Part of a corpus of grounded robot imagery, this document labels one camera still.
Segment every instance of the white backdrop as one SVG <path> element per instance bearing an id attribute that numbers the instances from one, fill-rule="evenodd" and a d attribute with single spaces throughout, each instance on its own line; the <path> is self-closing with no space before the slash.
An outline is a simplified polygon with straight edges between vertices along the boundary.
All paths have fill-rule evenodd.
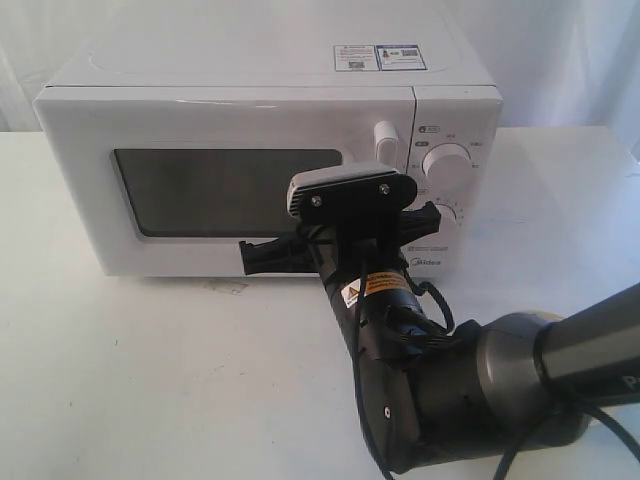
<path id="1" fill-rule="evenodd" d="M 126 1 L 0 2 L 0 131 L 39 129 L 34 96 Z M 640 0 L 444 1 L 499 85 L 503 125 L 609 125 L 640 158 Z"/>

